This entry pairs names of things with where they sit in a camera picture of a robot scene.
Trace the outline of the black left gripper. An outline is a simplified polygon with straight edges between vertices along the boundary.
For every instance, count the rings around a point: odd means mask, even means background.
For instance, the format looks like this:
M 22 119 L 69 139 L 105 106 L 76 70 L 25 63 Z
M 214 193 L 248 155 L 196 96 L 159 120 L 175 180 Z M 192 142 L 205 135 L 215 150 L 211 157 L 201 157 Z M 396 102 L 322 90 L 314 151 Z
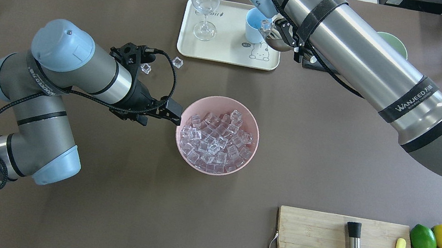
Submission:
M 147 87 L 137 77 L 141 70 L 140 66 L 145 63 L 152 63 L 156 59 L 155 55 L 157 54 L 167 58 L 173 71 L 172 89 L 167 96 L 162 96 L 160 100 L 154 99 Z M 176 126 L 181 124 L 182 106 L 172 99 L 177 75 L 174 65 L 165 51 L 148 48 L 146 45 L 136 46 L 135 44 L 127 43 L 118 48 L 110 48 L 110 56 L 127 69 L 132 78 L 130 91 L 121 101 L 109 107 L 110 112 L 121 120 L 135 121 L 142 126 L 147 125 L 149 116 L 168 120 Z

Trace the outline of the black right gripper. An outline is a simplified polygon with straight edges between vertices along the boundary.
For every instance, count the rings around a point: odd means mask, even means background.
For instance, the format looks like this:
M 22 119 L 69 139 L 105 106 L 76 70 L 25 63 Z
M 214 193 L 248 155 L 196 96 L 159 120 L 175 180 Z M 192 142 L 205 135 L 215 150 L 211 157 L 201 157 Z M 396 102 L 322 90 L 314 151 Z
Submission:
M 308 49 L 299 45 L 292 25 L 285 18 L 276 18 L 273 22 L 270 47 L 279 52 L 293 51 L 294 61 L 315 64 L 316 57 Z

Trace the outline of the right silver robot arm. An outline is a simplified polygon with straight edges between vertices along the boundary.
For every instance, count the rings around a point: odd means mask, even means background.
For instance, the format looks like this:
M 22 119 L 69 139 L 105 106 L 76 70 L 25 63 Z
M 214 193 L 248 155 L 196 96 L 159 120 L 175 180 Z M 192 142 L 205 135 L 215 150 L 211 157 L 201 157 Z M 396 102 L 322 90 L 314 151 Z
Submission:
M 346 0 L 250 0 L 292 26 L 292 47 L 332 63 L 386 123 L 400 146 L 442 177 L 442 92 L 395 52 Z

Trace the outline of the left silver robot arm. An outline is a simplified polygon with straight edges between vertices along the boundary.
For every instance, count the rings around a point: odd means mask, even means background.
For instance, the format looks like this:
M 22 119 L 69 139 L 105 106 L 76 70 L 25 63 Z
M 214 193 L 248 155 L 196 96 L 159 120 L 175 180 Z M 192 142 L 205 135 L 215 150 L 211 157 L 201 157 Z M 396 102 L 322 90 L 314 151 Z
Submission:
M 26 52 L 0 59 L 0 190 L 30 176 L 45 185 L 70 178 L 81 163 L 63 96 L 77 94 L 122 120 L 148 117 L 181 124 L 183 109 L 168 95 L 154 99 L 138 79 L 140 66 L 166 52 L 126 43 L 106 52 L 68 20 L 42 27 Z

